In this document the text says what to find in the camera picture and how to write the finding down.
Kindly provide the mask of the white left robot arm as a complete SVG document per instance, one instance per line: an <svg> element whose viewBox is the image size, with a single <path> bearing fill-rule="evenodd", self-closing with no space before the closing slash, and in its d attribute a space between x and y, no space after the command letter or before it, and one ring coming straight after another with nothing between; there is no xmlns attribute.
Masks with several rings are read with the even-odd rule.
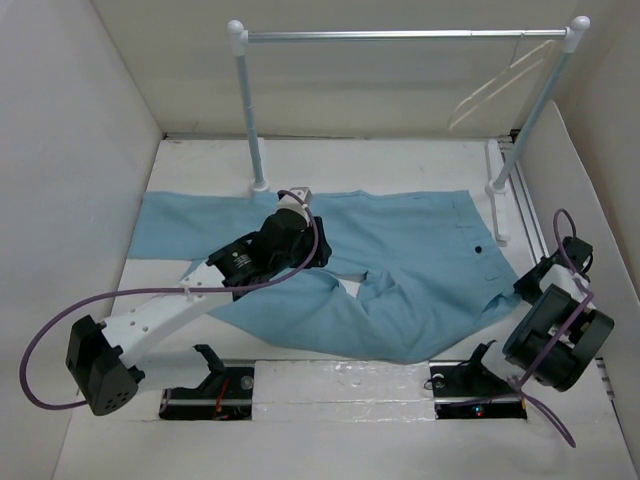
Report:
<svg viewBox="0 0 640 480"><path fill-rule="evenodd" d="M143 390L172 389L162 371L189 372L180 392L222 397L229 374L206 344L153 354L161 341L209 311L270 288L303 269L328 263L332 250L323 221L307 210L280 208L261 229L212 253L178 285L126 314L95 322L85 316L71 329L66 364L92 413L114 413Z"/></svg>

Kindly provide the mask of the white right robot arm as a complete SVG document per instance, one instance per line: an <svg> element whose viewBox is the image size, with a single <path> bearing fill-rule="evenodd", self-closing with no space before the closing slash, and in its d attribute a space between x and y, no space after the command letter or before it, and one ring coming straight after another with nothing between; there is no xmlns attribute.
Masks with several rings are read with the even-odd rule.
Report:
<svg viewBox="0 0 640 480"><path fill-rule="evenodd" d="M615 326L610 316L592 304L577 310L586 298L592 261L593 247L567 236L552 256L543 257L514 284L515 293L531 309L502 348L508 363L528 370L555 332L571 315L576 316L532 374L559 392L573 387Z"/></svg>

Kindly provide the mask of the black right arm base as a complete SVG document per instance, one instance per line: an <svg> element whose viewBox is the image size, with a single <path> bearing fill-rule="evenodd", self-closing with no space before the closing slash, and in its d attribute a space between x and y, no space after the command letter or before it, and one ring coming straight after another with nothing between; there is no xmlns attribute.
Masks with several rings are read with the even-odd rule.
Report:
<svg viewBox="0 0 640 480"><path fill-rule="evenodd" d="M433 396L437 420L527 419L514 390L482 364L435 361L429 372L423 388Z"/></svg>

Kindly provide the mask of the light blue trousers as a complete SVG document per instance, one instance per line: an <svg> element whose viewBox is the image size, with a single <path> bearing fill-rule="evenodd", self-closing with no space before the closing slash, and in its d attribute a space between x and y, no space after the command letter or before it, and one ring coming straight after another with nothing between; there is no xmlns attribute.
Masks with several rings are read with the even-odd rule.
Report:
<svg viewBox="0 0 640 480"><path fill-rule="evenodd" d="M320 193L321 269L215 308L284 348L417 363L509 315L516 273L467 191Z"/></svg>

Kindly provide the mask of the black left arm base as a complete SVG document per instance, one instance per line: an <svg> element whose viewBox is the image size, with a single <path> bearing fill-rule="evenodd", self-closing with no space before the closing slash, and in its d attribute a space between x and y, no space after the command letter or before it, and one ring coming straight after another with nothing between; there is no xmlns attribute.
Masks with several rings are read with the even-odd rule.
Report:
<svg viewBox="0 0 640 480"><path fill-rule="evenodd" d="M245 421L252 418L255 364L231 363L224 377L194 389L163 391L158 416L166 421Z"/></svg>

